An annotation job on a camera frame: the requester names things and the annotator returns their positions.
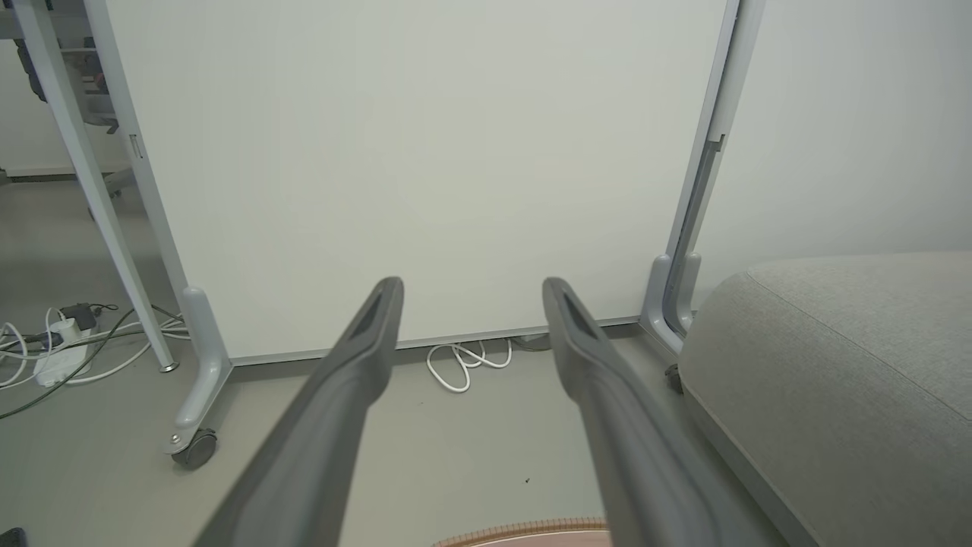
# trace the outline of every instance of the black cable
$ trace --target black cable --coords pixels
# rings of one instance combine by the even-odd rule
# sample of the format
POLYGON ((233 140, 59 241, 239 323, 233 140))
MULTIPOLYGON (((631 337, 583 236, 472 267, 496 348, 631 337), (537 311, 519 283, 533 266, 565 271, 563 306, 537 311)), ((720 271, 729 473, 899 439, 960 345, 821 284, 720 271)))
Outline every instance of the black cable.
MULTIPOLYGON (((134 334, 144 334, 144 333, 145 333, 145 331, 143 331, 143 330, 121 332, 121 333, 118 333, 116 335, 112 335, 112 336, 105 337, 104 339, 82 340, 80 342, 72 342, 71 344, 68 345, 68 347, 90 346, 91 344, 97 344, 97 343, 101 342, 102 340, 114 340, 114 339, 122 338, 122 337, 125 337, 125 336, 131 336, 131 335, 134 335, 134 334)), ((40 353, 38 353, 38 355, 43 355, 45 353, 47 353, 47 352, 46 351, 41 351, 40 353)))
POLYGON ((176 315, 175 313, 172 313, 171 311, 163 310, 162 308, 156 306, 155 304, 152 304, 152 309, 155 310, 155 311, 158 311, 162 315, 167 315, 170 319, 175 319, 177 321, 183 321, 183 322, 185 322, 185 320, 183 320, 183 318, 180 317, 179 315, 176 315))
POLYGON ((0 419, 9 418, 9 417, 13 416, 14 414, 20 414, 21 412, 29 409, 30 407, 33 407, 37 403, 40 403, 41 401, 43 401, 44 399, 46 399, 48 397, 48 395, 54 393, 60 387, 62 387, 66 383, 68 383, 72 378, 74 378, 78 373, 81 372, 81 369, 85 368, 87 366, 87 364, 91 362, 91 359, 93 359, 94 356, 97 355, 98 352, 101 351, 101 349, 106 344, 108 344, 108 341, 112 339, 112 335, 115 334, 115 331, 119 330, 119 327, 122 326, 122 323, 124 323, 124 321, 126 319, 128 319, 128 316, 129 315, 132 315, 134 312, 135 312, 135 310, 129 310, 128 312, 125 313, 125 315, 122 315, 121 316, 121 319, 119 319, 118 322, 115 323, 115 326, 112 327, 112 330, 108 331, 108 336, 106 336, 105 339, 103 341, 101 341, 101 344, 98 347, 96 347, 94 349, 94 351, 91 352, 91 355, 89 355, 85 359, 85 361, 83 363, 81 363, 81 365, 77 369, 74 370, 74 372, 72 372, 71 374, 69 374, 67 376, 67 378, 65 378, 64 380, 62 380, 62 381, 58 382, 57 384, 55 384, 54 387, 52 387, 51 389, 48 389, 44 393, 41 393, 41 395, 38 396, 33 401, 30 401, 29 403, 26 403, 26 404, 20 406, 20 408, 18 408, 18 409, 11 410, 10 412, 8 412, 6 414, 0 415, 0 419))
MULTIPOLYGON (((22 335, 22 336, 23 336, 23 342, 25 344, 37 344, 39 342, 46 342, 48 340, 48 331, 44 331, 42 333, 37 333, 37 334, 22 335)), ((20 345, 20 340, 17 340, 17 343, 11 347, 17 347, 19 345, 20 345)))
MULTIPOLYGON (((28 339, 27 337, 23 337, 24 343, 27 344, 28 346, 30 346, 31 344, 42 344, 47 340, 48 340, 48 333, 44 333, 44 340, 36 340, 34 338, 28 339)), ((10 346, 5 346, 3 350, 13 351, 14 349, 17 349, 18 347, 20 347, 20 340, 13 340, 10 342, 10 344, 11 344, 10 346)))
POLYGON ((119 310, 119 307, 115 306, 114 304, 88 304, 87 306, 91 308, 91 313, 94 313, 95 317, 101 315, 101 312, 104 310, 108 310, 108 311, 119 310))

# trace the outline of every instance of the metal foot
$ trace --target metal foot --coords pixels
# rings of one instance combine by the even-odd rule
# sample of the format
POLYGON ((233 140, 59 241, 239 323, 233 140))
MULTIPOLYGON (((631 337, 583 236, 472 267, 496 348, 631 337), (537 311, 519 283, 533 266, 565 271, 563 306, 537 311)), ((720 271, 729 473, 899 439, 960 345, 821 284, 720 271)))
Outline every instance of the metal foot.
POLYGON ((695 292, 695 281, 699 277, 699 269, 702 268, 702 255, 699 253, 689 253, 685 257, 685 267, 681 274, 681 286, 678 289, 676 298, 676 313, 678 324, 681 325, 683 332, 688 332, 692 328, 692 293, 695 292))
POLYGON ((183 291, 183 307, 192 348, 199 358, 199 372, 186 402, 176 415, 175 430, 168 432, 162 445, 162 451, 173 456, 190 444, 232 369, 206 293, 187 287, 183 291))
POLYGON ((665 285, 671 269, 672 257, 667 254, 659 255, 651 263, 651 275, 648 277, 648 290, 644 293, 644 305, 639 323, 644 330, 653 333, 671 353, 678 355, 681 352, 681 337, 665 322, 662 313, 665 285))
POLYGON ((187 469, 198 469, 203 463, 209 461, 215 452, 216 431, 199 429, 181 452, 172 455, 172 461, 187 469))

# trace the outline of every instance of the whiteboard frame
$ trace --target whiteboard frame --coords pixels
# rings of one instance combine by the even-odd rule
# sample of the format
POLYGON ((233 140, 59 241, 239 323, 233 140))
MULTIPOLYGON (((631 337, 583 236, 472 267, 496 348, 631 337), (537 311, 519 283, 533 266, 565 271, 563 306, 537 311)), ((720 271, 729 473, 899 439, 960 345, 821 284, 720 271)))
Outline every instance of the whiteboard frame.
MULTIPOLYGON (((183 295, 184 291, 190 288, 189 282, 179 257, 168 219, 165 215, 164 205, 162 204, 161 195, 152 171, 149 151, 141 139, 142 133, 124 76, 122 58, 110 21, 107 0, 85 0, 85 5, 92 34, 98 44, 99 56, 101 57, 105 78, 112 89, 112 99, 116 105, 121 130, 129 136, 129 140, 132 143, 132 147, 127 149, 127 153, 131 159, 132 168, 135 170, 139 191, 142 194, 150 224, 156 233, 162 263, 169 276, 180 309, 186 311, 187 306, 184 302, 183 295)), ((713 129, 716 128, 717 124, 722 124, 725 127, 725 133, 728 132, 728 128, 731 126, 732 117, 735 114, 735 107, 739 99, 739 92, 742 89, 742 83, 745 79, 746 69, 748 68, 748 58, 751 55, 752 45, 755 41, 755 31, 758 29, 759 19, 762 16, 764 5, 765 0, 726 0, 726 10, 716 41, 716 51, 707 83, 702 112, 699 117, 699 124, 689 156, 689 164, 686 169, 685 180, 679 197, 669 242, 666 247, 666 254, 656 258, 652 265, 641 315, 599 321, 602 326, 639 323, 644 330, 662 343, 664 349, 673 353, 677 353, 680 350, 681 337, 668 325, 662 314, 662 303, 667 295, 672 294, 670 290, 672 287, 667 283, 673 271, 671 257, 676 254, 678 241, 686 229, 684 226, 685 219, 691 207, 695 206, 698 202, 699 197, 693 196, 695 179, 696 173, 699 171, 702 163, 706 143, 709 142, 708 138, 714 130, 717 130, 713 129), (747 23, 746 25, 737 25, 737 20, 745 20, 747 23), (751 39, 741 39, 734 36, 734 30, 737 26, 744 26, 747 29, 746 36, 751 36, 751 39), (743 60, 736 62, 727 60, 737 57, 743 60), (734 91, 730 92, 730 89, 721 89, 723 87, 723 80, 726 81, 727 88, 734 91), (723 98, 727 94, 734 96, 728 99, 723 98)), ((717 163, 712 171, 711 178, 714 178, 716 169, 717 163)), ((699 222, 701 222, 701 214, 698 215, 695 224, 697 225, 699 222)), ((190 333, 196 339, 201 333, 194 332, 195 329, 192 327, 191 318, 188 318, 188 320, 190 333)), ((532 327, 419 339, 403 341, 399 343, 399 348, 523 336, 542 333, 545 330, 545 327, 532 327)), ((326 353, 326 349, 308 350, 236 357, 230 359, 230 361, 233 366, 242 366, 316 358, 326 353)))
POLYGON ((675 357, 691 323, 692 296, 701 257, 692 253, 705 216, 712 185, 746 82, 766 0, 730 0, 719 31, 715 60, 692 146, 692 155, 665 254, 651 265, 644 294, 641 327, 659 349, 675 357))

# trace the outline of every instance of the white power strip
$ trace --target white power strip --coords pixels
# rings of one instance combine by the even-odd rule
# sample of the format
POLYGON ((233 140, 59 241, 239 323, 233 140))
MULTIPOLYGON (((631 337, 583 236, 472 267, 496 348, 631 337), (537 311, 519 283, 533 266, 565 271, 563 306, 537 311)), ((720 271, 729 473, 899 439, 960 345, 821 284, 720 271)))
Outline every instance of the white power strip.
MULTIPOLYGON (((94 333, 94 330, 87 329, 82 331, 81 336, 89 336, 94 333)), ((81 363, 85 362, 89 347, 90 345, 68 347, 50 357, 38 359, 34 364, 35 380, 44 387, 51 387, 55 383, 64 380, 80 367, 81 363)), ((89 370, 91 370, 90 363, 85 365, 85 368, 78 374, 84 374, 89 370)))

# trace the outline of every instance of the white wall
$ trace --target white wall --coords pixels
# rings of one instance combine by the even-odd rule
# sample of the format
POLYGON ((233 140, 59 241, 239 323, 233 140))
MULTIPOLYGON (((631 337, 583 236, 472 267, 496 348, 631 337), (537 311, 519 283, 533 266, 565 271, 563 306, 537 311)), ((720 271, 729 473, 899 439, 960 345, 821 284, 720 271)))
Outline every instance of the white wall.
MULTIPOLYGON (((86 128, 102 171, 128 166, 120 135, 86 128)), ((74 172, 51 108, 30 90, 13 40, 0 40, 0 168, 9 176, 74 172)))
POLYGON ((542 327, 549 275, 638 315, 725 0, 108 7, 187 278, 245 357, 329 347, 389 274, 403 341, 542 327))
POLYGON ((772 0, 694 306, 767 260, 972 249, 972 2, 772 0))

